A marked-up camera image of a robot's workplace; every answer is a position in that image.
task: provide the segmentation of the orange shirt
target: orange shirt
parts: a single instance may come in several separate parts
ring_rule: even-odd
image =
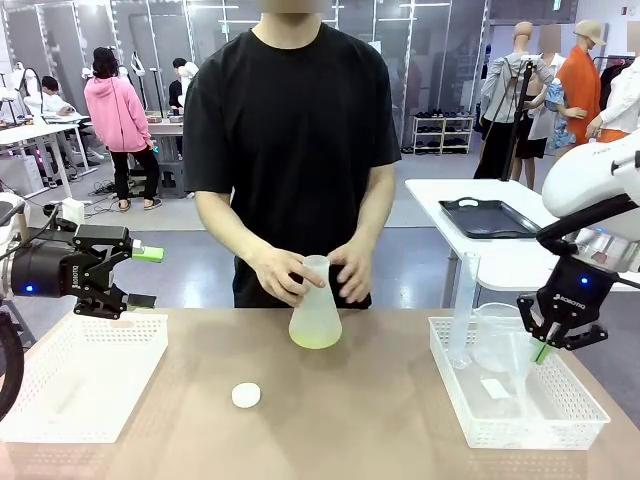
[[[583,119],[569,118],[569,131],[576,136],[576,145],[588,142],[587,126],[600,115],[600,76],[591,57],[578,46],[571,50],[569,58],[558,72],[569,108],[586,110]]]

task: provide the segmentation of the pink hoodie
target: pink hoodie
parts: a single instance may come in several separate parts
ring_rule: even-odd
[[[98,138],[114,152],[139,152],[147,146],[149,125],[128,80],[92,78],[84,89]]]

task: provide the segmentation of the ceiling light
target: ceiling light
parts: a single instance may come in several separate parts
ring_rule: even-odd
[[[441,3],[403,3],[401,7],[448,7],[451,5],[450,2],[441,2]]]

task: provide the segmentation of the black tray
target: black tray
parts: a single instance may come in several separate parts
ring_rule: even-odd
[[[451,221],[469,238],[535,238],[540,227],[501,200],[464,197],[440,202]]]

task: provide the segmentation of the plastic flask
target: plastic flask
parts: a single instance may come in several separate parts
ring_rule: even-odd
[[[340,340],[342,323],[338,315],[333,293],[329,286],[329,259],[320,255],[307,257],[302,262],[305,267],[320,275],[325,282],[318,288],[305,280],[309,291],[291,317],[289,335],[303,348],[319,350]]]

